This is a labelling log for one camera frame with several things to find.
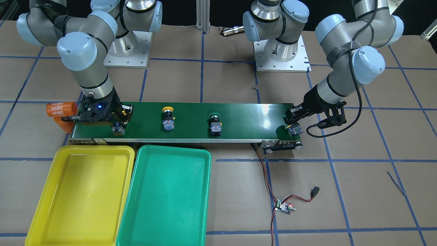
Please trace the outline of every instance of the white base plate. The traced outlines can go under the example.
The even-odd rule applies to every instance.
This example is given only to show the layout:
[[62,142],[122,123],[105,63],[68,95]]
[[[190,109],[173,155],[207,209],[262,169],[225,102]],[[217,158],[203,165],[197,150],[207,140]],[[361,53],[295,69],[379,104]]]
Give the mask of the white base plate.
[[135,53],[129,56],[111,56],[108,54],[104,64],[106,67],[131,67],[131,68],[146,68],[149,63],[150,45],[152,44],[151,32],[134,31],[138,39],[138,47]]
[[255,53],[258,72],[306,73],[308,69],[311,71],[302,36],[298,40],[298,51],[295,58],[289,62],[278,62],[270,58],[264,52],[266,43],[267,40],[253,42],[253,52]]

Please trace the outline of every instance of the orange cylinder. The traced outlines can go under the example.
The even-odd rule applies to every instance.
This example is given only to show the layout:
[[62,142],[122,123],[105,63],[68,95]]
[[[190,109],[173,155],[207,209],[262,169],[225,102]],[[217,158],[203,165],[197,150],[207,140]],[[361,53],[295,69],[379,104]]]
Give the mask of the orange cylinder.
[[77,105],[75,102],[48,103],[45,109],[49,117],[65,117],[77,114]]
[[58,126],[60,126],[62,128],[62,130],[64,130],[66,133],[71,133],[73,131],[73,127],[74,127],[74,121],[65,122],[65,121],[62,121],[61,118],[62,118],[62,116],[61,117],[53,117],[56,124],[58,124]]

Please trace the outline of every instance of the tiled floor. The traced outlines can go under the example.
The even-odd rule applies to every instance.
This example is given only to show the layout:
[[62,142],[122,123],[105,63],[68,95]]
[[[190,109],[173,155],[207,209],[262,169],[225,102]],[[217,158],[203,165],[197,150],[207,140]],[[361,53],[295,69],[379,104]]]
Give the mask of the tiled floor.
[[[313,32],[303,33],[309,74],[256,73],[246,37],[218,32],[163,26],[147,70],[108,69],[122,101],[300,103],[331,71]],[[26,44],[14,22],[0,24],[0,41],[0,246],[22,246],[51,160],[67,140],[45,104],[77,101],[80,90],[55,49]],[[437,55],[415,36],[378,50],[387,68],[362,90],[356,126],[327,139],[302,134],[304,149],[263,155],[277,197],[308,198],[321,188],[310,203],[292,201],[295,213],[277,214],[277,246],[437,245]],[[347,103],[351,122],[357,97]],[[272,205],[253,149],[190,146],[214,160],[206,245],[270,245]]]

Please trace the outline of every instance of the green conveyor belt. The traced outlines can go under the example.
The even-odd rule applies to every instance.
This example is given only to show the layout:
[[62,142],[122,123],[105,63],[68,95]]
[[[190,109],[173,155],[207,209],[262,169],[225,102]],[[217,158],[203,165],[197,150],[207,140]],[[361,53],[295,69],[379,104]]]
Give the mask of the green conveyor belt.
[[[76,123],[70,140],[105,139],[113,142],[261,142],[263,140],[299,140],[285,129],[282,117],[291,104],[227,104],[124,102],[134,105],[134,114],[124,136],[114,136],[109,125]],[[174,130],[162,126],[162,108],[174,108]],[[209,134],[208,119],[220,113],[222,135]]]

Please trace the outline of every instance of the cable connector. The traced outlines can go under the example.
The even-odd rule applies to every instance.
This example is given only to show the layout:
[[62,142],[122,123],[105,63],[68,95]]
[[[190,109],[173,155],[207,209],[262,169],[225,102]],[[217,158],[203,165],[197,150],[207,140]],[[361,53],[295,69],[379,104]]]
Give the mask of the cable connector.
[[310,193],[311,198],[314,198],[315,196],[317,196],[317,193],[319,193],[319,191],[320,191],[320,188],[317,186],[314,186],[314,188],[311,190],[311,193]]

